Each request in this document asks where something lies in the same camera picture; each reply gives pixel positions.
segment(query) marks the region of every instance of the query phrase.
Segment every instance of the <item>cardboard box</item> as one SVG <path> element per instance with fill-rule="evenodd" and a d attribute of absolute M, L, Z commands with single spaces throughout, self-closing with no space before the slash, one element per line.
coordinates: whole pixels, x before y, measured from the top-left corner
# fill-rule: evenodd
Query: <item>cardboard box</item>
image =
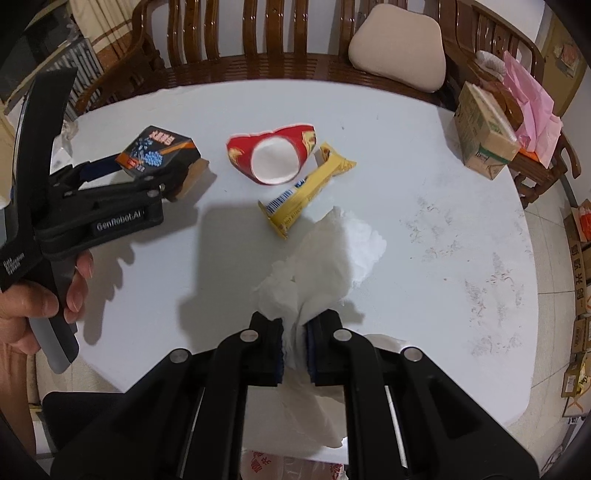
<path fill-rule="evenodd" d="M 584 351 L 585 340 L 587 338 L 587 324 L 588 321 L 586 318 L 574 321 L 573 341 L 570 345 L 570 353 L 581 353 Z"/>
<path fill-rule="evenodd" d="M 583 352 L 591 350 L 591 318 L 585 318 L 586 323 L 583 329 Z"/>
<path fill-rule="evenodd" d="M 564 219 L 564 228 L 569 241 L 570 261 L 573 266 L 575 314 L 579 316 L 587 313 L 587 282 L 585 281 L 583 251 L 573 215 Z"/>
<path fill-rule="evenodd" d="M 151 125 L 117 156 L 116 161 L 130 176 L 144 177 L 164 168 L 176 156 L 196 161 L 201 157 L 189 137 Z"/>
<path fill-rule="evenodd" d="M 454 119 L 464 165 L 491 180 L 519 151 L 495 98 L 471 83 L 466 82 L 460 92 Z"/>
<path fill-rule="evenodd" d="M 583 265 L 585 267 L 585 280 L 591 283 L 591 247 L 583 250 Z"/>
<path fill-rule="evenodd" d="M 564 372 L 562 382 L 562 393 L 560 396 L 563 398 L 576 397 L 577 393 L 581 393 L 582 387 L 579 381 L 586 381 L 586 377 L 589 375 L 587 372 L 590 363 L 588 353 L 572 354 L 570 360 L 569 366 L 566 372 Z"/>
<path fill-rule="evenodd" d="M 579 417 L 591 411 L 591 355 L 583 358 L 576 383 L 576 394 L 568 397 L 563 417 Z"/>

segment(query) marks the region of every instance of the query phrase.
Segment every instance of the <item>cardboard box with chinese text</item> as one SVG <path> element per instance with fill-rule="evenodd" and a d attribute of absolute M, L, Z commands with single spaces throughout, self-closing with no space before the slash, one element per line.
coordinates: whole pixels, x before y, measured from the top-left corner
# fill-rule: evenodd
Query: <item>cardboard box with chinese text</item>
<path fill-rule="evenodd" d="M 564 228 L 569 241 L 570 261 L 573 266 L 575 314 L 579 316 L 587 313 L 587 282 L 581 242 L 572 214 L 564 219 Z"/>
<path fill-rule="evenodd" d="M 464 165 L 491 180 L 519 151 L 495 98 L 471 83 L 462 87 L 454 120 Z"/>

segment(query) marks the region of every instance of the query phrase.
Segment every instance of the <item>red paper cup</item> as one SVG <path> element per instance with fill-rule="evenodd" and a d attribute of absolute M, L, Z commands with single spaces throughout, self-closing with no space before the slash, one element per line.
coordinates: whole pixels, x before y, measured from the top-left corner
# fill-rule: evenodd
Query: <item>red paper cup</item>
<path fill-rule="evenodd" d="M 236 135 L 226 144 L 232 164 L 257 183 L 279 185 L 293 179 L 316 145 L 312 125 Z"/>

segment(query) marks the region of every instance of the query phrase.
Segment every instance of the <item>metal screw head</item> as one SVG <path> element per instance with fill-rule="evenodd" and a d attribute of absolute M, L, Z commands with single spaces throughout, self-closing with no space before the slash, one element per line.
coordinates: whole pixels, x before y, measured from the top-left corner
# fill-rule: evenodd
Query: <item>metal screw head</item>
<path fill-rule="evenodd" d="M 189 358 L 189 352 L 184 348 L 177 348 L 170 352 L 168 358 L 170 358 L 170 361 L 174 364 L 182 364 L 187 361 L 187 358 Z"/>
<path fill-rule="evenodd" d="M 404 358 L 406 358 L 406 360 L 410 360 L 411 362 L 418 362 L 421 358 L 423 358 L 423 352 L 418 348 L 410 346 L 404 350 Z"/>
<path fill-rule="evenodd" d="M 339 342 L 348 342 L 349 340 L 351 340 L 352 336 L 353 334 L 350 331 L 345 330 L 344 328 L 336 330 L 333 333 L 333 337 L 335 337 L 335 339 Z"/>
<path fill-rule="evenodd" d="M 244 330 L 240 334 L 240 340 L 243 342 L 254 342 L 258 338 L 258 332 L 256 330 Z"/>

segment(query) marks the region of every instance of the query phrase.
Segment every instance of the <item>yellow snack wrapper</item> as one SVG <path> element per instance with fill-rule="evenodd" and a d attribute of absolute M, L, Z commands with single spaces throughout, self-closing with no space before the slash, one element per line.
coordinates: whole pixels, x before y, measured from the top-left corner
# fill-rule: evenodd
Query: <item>yellow snack wrapper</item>
<path fill-rule="evenodd" d="M 320 146 L 320 151 L 322 165 L 266 205 L 258 203 L 273 229 L 283 238 L 287 238 L 287 231 L 298 219 L 301 211 L 332 177 L 345 173 L 357 165 L 357 162 L 339 155 L 326 142 Z"/>

